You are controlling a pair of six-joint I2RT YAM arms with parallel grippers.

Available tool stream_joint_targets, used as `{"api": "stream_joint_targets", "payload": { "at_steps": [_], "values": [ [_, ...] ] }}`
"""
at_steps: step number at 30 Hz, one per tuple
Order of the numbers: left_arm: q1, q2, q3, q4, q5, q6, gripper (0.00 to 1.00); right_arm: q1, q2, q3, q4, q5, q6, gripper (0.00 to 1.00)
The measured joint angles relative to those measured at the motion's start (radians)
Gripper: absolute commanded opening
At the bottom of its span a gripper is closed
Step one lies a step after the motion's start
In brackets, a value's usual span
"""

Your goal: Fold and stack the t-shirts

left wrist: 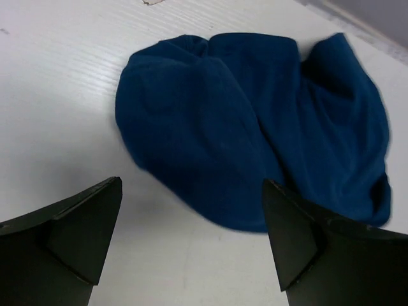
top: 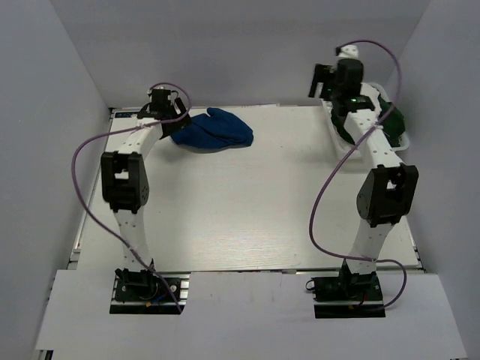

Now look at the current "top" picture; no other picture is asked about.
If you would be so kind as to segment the blue t shirt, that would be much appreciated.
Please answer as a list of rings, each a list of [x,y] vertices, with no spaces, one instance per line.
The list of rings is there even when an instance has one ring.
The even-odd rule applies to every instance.
[[[191,123],[171,139],[182,149],[207,154],[249,147],[254,142],[254,131],[234,113],[209,107],[193,116]]]

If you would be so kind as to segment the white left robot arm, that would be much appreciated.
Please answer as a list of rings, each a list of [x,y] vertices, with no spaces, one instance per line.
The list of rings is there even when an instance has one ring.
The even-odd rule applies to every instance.
[[[161,82],[148,90],[149,102],[137,113],[136,125],[115,150],[101,155],[101,187],[118,224],[124,251],[123,267],[131,272],[154,268],[144,225],[149,199],[145,159],[154,144],[191,124],[179,88]]]

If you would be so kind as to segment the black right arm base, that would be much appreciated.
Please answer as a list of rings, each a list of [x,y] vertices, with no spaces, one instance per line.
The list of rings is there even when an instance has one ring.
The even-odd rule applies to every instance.
[[[386,311],[378,278],[371,285],[344,289],[339,277],[312,277],[305,289],[313,294],[316,319],[384,318]]]

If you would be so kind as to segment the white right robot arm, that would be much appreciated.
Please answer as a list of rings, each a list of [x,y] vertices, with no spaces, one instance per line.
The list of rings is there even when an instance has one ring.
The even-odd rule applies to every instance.
[[[401,160],[384,133],[383,122],[395,105],[383,109],[379,92],[364,82],[365,67],[357,46],[356,40],[338,46],[334,66],[318,64],[309,93],[331,104],[331,122],[340,138],[349,143],[338,164],[343,166],[358,152],[368,170],[356,197],[361,218],[358,232],[351,251],[341,257],[345,275],[338,288],[348,299],[365,291],[363,277],[376,271],[387,235],[409,213],[419,178],[417,168]]]

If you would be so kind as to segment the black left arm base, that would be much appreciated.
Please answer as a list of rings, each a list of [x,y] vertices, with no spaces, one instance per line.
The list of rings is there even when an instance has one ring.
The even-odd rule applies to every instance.
[[[164,279],[151,272],[117,268],[109,306],[110,314],[179,315],[171,293],[183,310],[188,298],[189,274],[167,274]]]

